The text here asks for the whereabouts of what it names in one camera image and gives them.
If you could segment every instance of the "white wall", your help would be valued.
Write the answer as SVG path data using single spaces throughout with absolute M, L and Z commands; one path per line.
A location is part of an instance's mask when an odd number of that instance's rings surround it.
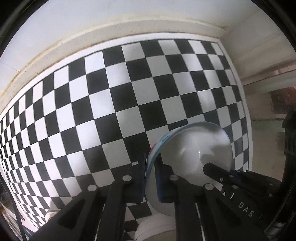
M 241 79 L 296 59 L 285 35 L 263 11 L 237 25 L 221 42 Z

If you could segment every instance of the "floor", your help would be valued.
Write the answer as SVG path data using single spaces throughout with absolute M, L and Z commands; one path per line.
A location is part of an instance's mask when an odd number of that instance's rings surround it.
M 108 190 L 140 153 L 188 123 L 220 125 L 232 168 L 248 169 L 246 106 L 217 43 L 147 35 L 77 56 L 32 80 L 0 122 L 2 168 L 36 227 L 90 184 Z M 124 240 L 154 213 L 146 200 L 128 204 Z

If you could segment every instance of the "black square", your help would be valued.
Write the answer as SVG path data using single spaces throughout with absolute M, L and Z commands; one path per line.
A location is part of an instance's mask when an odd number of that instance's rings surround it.
M 44 161 L 53 159 L 52 151 L 49 146 L 48 138 L 45 138 L 38 142 L 40 151 Z
M 146 57 L 163 55 L 163 51 L 158 43 L 158 40 L 142 41 L 141 46 Z
M 56 111 L 53 111 L 50 114 L 46 115 L 44 119 L 47 130 L 47 136 L 50 137 L 56 133 L 59 133 L 59 125 L 57 123 Z
M 152 77 L 147 60 L 145 58 L 126 62 L 131 81 Z
M 187 39 L 175 39 L 175 42 L 181 53 L 194 53 Z
M 109 88 L 105 68 L 87 74 L 86 81 L 89 94 L 94 94 Z
M 194 82 L 196 91 L 210 89 L 207 79 L 203 71 L 192 71 L 190 72 L 192 80 Z
M 54 74 L 50 74 L 43 79 L 43 96 L 54 89 Z
M 217 110 L 212 110 L 209 112 L 204 113 L 205 121 L 215 123 L 216 125 L 220 126 L 219 117 L 217 114 Z
M 29 135 L 29 141 L 30 145 L 33 145 L 37 142 L 37 136 L 36 136 L 36 130 L 35 130 L 35 124 L 31 124 L 28 126 L 28 135 Z
M 241 119 L 241 125 L 242 125 L 242 134 L 244 135 L 248 132 L 247 119 L 245 117 Z
M 178 96 L 179 91 L 172 74 L 153 77 L 160 99 Z
M 166 55 L 165 57 L 172 73 L 188 72 L 181 54 Z
M 180 121 L 177 121 L 177 122 L 168 124 L 168 129 L 171 131 L 171 130 L 176 129 L 178 127 L 185 126 L 187 124 L 188 124 L 188 120 L 187 119 L 180 120 Z
M 43 99 L 42 98 L 37 100 L 33 104 L 33 109 L 34 109 L 35 121 L 39 120 L 40 118 L 42 118 L 44 116 L 44 113 L 43 113 Z
M 95 119 L 95 124 L 101 144 L 122 139 L 121 130 L 115 113 Z
M 67 156 L 61 156 L 55 158 L 54 160 L 62 178 L 74 177 L 74 173 L 71 169 Z
M 219 56 L 224 69 L 230 69 L 229 63 L 224 55 Z
M 106 67 L 125 62 L 121 46 L 104 49 L 103 58 Z
M 210 58 L 206 54 L 197 54 L 196 56 L 200 61 L 203 70 L 214 69 L 212 62 L 210 61 Z
M 26 109 L 33 104 L 33 88 L 29 89 L 26 92 Z
M 239 102 L 242 100 L 241 96 L 240 96 L 240 93 L 239 93 L 239 88 L 237 85 L 232 85 L 232 90 L 233 90 L 233 94 L 235 96 L 235 100 L 236 102 Z
M 227 106 L 222 88 L 211 89 L 217 109 Z
M 42 181 L 50 180 L 50 177 L 48 175 L 48 172 L 46 170 L 44 162 L 36 163 L 36 167 L 38 169 L 38 172 L 40 174 L 40 177 L 41 177 Z
M 22 131 L 26 127 L 27 127 L 26 115 L 25 115 L 25 111 L 24 111 L 23 113 L 20 114 L 20 130 Z
M 62 179 L 52 180 L 52 183 L 60 197 L 71 196 Z
M 94 181 L 94 178 L 91 174 L 77 176 L 76 180 L 81 188 L 81 190 L 87 190 L 87 187 L 89 185 L 96 185 L 96 182 Z
M 138 161 L 141 153 L 145 153 L 148 156 L 150 144 L 146 132 L 126 137 L 123 140 L 131 162 Z
M 144 218 L 151 216 L 151 210 L 146 202 L 129 206 L 128 209 L 131 211 L 135 219 Z
M 91 173 L 110 169 L 102 146 L 83 150 L 83 154 Z
M 62 131 L 61 136 L 67 155 L 82 150 L 78 139 L 76 127 L 72 127 L 65 131 Z
M 224 127 L 223 130 L 226 132 L 226 134 L 228 135 L 230 142 L 233 142 L 233 132 L 232 132 L 232 126 L 229 125 L 227 127 Z
M 228 110 L 229 110 L 231 123 L 238 121 L 239 120 L 239 111 L 237 108 L 237 104 L 236 103 L 230 104 L 228 106 Z
M 216 70 L 216 73 L 218 75 L 218 78 L 220 80 L 220 83 L 222 86 L 229 86 L 230 83 L 229 83 L 229 80 L 228 80 L 228 77 L 225 73 L 225 70 L 221 69 L 221 70 Z
M 181 100 L 187 118 L 202 114 L 202 108 L 196 92 L 181 95 Z
M 84 57 L 69 64 L 69 81 L 85 75 Z
M 165 114 L 160 101 L 139 105 L 139 111 L 145 131 L 167 125 Z
M 202 45 L 205 48 L 205 51 L 207 52 L 207 54 L 216 54 L 211 42 L 209 41 L 201 41 Z
M 130 221 L 124 222 L 124 230 L 126 232 L 137 231 L 138 226 L 139 225 L 138 225 L 138 222 L 136 220 L 130 220 Z
M 89 101 L 89 96 L 82 99 L 76 100 L 72 103 L 73 115 L 75 120 L 75 125 L 80 125 L 84 122 L 94 119 L 91 110 L 91 103 Z
M 56 109 L 61 108 L 71 102 L 69 83 L 62 85 L 54 91 Z
M 110 88 L 110 93 L 116 112 L 138 105 L 131 83 Z
M 234 141 L 235 157 L 243 152 L 242 137 Z

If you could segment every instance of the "metal screw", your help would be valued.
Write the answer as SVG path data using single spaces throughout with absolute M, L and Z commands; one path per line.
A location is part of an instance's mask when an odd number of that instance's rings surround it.
M 95 191 L 96 190 L 96 185 L 89 185 L 88 187 L 87 187 L 87 190 L 89 190 L 90 192 L 93 192 L 93 191 Z
M 125 182 L 128 182 L 131 180 L 131 176 L 130 175 L 125 175 L 122 177 L 122 180 L 124 180 Z
M 177 175 L 170 175 L 170 179 L 172 180 L 172 181 L 176 181 L 176 180 L 178 180 L 179 179 L 179 177 L 177 176 Z
M 212 184 L 210 184 L 210 183 L 207 183 L 205 185 L 205 189 L 207 189 L 207 190 L 213 190 L 214 189 L 214 186 Z

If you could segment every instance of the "checkerboard pattern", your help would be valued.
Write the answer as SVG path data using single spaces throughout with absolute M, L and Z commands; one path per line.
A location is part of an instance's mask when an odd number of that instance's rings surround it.
M 217 43 L 146 40 L 81 57 L 41 80 L 0 122 L 0 156 L 17 201 L 40 227 L 90 184 L 106 188 L 169 130 L 220 125 L 232 168 L 247 170 L 247 121 Z M 152 214 L 127 207 L 125 240 Z

